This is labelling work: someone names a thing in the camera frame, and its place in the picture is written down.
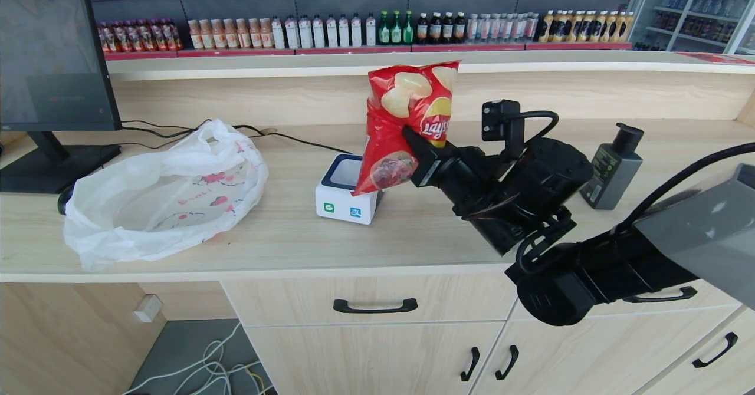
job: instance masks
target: computer mouse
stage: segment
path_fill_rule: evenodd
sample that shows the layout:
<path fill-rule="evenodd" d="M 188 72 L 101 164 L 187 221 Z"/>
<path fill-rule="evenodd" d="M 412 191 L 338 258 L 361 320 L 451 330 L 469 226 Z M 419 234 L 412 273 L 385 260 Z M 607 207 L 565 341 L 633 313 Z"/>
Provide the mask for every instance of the computer mouse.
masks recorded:
<path fill-rule="evenodd" d="M 62 192 L 60 192 L 60 195 L 57 196 L 57 212 L 60 212 L 61 215 L 65 215 L 65 204 L 67 204 L 68 200 L 73 196 L 73 186 L 74 185 L 67 186 Z"/>

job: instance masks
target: computer monitor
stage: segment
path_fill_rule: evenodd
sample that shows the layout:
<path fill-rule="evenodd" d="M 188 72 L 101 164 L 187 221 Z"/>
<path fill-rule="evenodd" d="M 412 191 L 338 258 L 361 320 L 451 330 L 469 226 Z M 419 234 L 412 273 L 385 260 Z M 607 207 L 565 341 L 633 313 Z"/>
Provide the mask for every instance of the computer monitor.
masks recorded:
<path fill-rule="evenodd" d="M 0 169 L 0 191 L 60 193 L 120 148 L 63 146 L 52 131 L 120 128 L 89 0 L 2 0 L 0 129 L 37 148 Z"/>

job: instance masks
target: red shelf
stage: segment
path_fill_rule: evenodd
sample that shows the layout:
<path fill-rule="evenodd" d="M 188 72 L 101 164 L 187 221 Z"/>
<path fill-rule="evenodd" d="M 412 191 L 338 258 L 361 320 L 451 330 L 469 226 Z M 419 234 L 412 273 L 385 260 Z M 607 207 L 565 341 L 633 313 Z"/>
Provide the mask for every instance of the red shelf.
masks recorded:
<path fill-rule="evenodd" d="M 523 44 L 499 45 L 413 45 L 412 51 L 427 53 L 434 51 L 512 51 L 524 50 Z"/>
<path fill-rule="evenodd" d="M 368 53 L 409 53 L 412 46 L 362 46 L 334 48 L 298 48 L 296 54 L 368 54 Z"/>
<path fill-rule="evenodd" d="M 529 43 L 525 50 L 628 50 L 632 43 Z"/>
<path fill-rule="evenodd" d="M 133 51 L 132 53 L 105 53 L 105 60 L 164 59 L 177 56 L 177 51 Z"/>
<path fill-rule="evenodd" d="M 234 48 L 178 51 L 178 57 L 281 56 L 288 54 L 294 54 L 294 51 L 288 48 Z"/>

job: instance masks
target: gray bottle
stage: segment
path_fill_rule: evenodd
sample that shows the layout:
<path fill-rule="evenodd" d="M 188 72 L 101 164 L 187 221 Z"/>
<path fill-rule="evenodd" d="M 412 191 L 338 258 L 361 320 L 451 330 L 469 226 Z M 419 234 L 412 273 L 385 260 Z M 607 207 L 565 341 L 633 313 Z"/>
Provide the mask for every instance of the gray bottle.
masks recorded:
<path fill-rule="evenodd" d="M 634 150 L 645 133 L 622 123 L 616 126 L 613 143 L 601 144 L 593 156 L 593 178 L 579 190 L 594 209 L 614 209 L 642 164 Z"/>

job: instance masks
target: wall outlet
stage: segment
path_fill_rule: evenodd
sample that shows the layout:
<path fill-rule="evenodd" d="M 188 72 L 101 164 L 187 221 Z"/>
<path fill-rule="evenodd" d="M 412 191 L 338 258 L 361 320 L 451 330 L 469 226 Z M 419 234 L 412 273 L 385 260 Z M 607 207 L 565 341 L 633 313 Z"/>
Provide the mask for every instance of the wall outlet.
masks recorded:
<path fill-rule="evenodd" d="M 153 322 L 155 317 L 157 317 L 157 314 L 160 312 L 160 308 L 162 308 L 162 301 L 160 301 L 160 298 L 158 298 L 157 295 L 144 295 L 144 298 L 139 301 L 139 305 L 137 306 L 137 309 L 135 309 L 134 315 L 136 315 L 141 322 Z"/>

